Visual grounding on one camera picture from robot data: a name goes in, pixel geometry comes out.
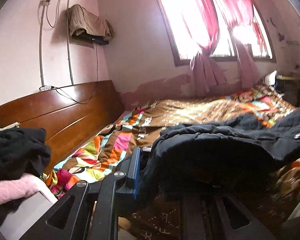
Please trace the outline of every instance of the bed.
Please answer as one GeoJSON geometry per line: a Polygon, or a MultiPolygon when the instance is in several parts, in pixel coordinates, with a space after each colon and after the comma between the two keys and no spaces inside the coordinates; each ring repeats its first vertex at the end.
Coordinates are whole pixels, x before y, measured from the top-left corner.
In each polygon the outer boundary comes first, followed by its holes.
{"type": "MultiPolygon", "coordinates": [[[[121,115],[122,103],[111,81],[63,90],[76,97],[76,101],[86,104],[77,104],[51,90],[46,91],[49,94],[42,92],[0,106],[0,126],[20,122],[21,127],[47,130],[52,159],[46,169],[49,178],[46,184],[51,191],[55,186],[53,178],[58,179],[55,171],[70,172],[74,182],[101,180],[132,153],[133,147],[151,146],[160,131],[169,126],[184,122],[223,122],[253,113],[264,126],[271,127],[296,109],[265,85],[226,97],[154,100],[124,115],[121,115]]],[[[234,190],[233,193],[276,234],[278,225],[287,220],[300,202],[300,159],[263,181],[264,185],[257,191],[234,190]]],[[[62,197],[67,189],[60,188],[53,193],[62,197]]],[[[162,194],[146,209],[119,218],[121,228],[138,238],[152,240],[178,239],[178,225],[177,203],[164,202],[162,194]]]]}

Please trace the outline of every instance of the window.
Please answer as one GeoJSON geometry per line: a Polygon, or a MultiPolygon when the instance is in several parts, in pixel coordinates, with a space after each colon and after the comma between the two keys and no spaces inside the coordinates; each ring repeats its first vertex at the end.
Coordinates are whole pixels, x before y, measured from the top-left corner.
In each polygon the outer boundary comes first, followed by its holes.
{"type": "MultiPolygon", "coordinates": [[[[158,3],[167,27],[175,64],[176,66],[187,65],[190,59],[198,52],[199,46],[189,35],[182,17],[175,12],[173,0],[158,0],[158,3]]],[[[275,62],[272,44],[267,35],[268,32],[255,6],[253,6],[253,24],[235,27],[232,33],[228,31],[219,7],[215,2],[214,4],[218,16],[220,34],[217,47],[210,57],[213,57],[216,61],[235,61],[234,36],[243,44],[247,44],[247,48],[255,60],[275,62]]]]}

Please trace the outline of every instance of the snap button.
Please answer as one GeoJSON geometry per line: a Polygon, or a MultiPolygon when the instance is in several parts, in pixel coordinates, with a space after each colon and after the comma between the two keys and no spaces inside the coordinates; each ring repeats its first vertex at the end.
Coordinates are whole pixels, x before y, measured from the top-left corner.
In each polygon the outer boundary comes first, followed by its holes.
{"type": "Polygon", "coordinates": [[[300,139],[300,133],[297,133],[295,136],[294,136],[295,139],[300,139]]]}

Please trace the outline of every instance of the silver bolt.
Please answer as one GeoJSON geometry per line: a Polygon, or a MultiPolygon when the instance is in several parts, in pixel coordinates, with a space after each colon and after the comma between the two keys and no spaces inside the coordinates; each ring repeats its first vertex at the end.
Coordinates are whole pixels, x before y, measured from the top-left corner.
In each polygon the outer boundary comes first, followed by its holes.
{"type": "Polygon", "coordinates": [[[120,178],[120,177],[124,176],[124,172],[123,171],[116,171],[114,173],[114,176],[117,177],[117,178],[120,178]]]}
{"type": "Polygon", "coordinates": [[[85,187],[87,185],[87,182],[85,180],[79,180],[77,182],[77,187],[85,187]]]}

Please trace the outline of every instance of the pink curtain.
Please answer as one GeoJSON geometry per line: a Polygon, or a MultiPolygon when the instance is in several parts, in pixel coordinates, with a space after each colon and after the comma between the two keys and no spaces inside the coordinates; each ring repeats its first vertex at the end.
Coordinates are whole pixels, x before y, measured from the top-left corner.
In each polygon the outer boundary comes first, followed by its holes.
{"type": "MultiPolygon", "coordinates": [[[[253,21],[253,5],[251,0],[215,0],[229,27],[251,25],[253,21]]],[[[255,84],[260,76],[252,56],[238,39],[234,38],[241,72],[242,88],[247,89],[255,84]]]]}
{"type": "Polygon", "coordinates": [[[226,83],[222,69],[209,57],[219,39],[216,10],[212,0],[175,1],[189,35],[200,47],[190,61],[191,85],[196,96],[205,96],[210,87],[226,83]]]}

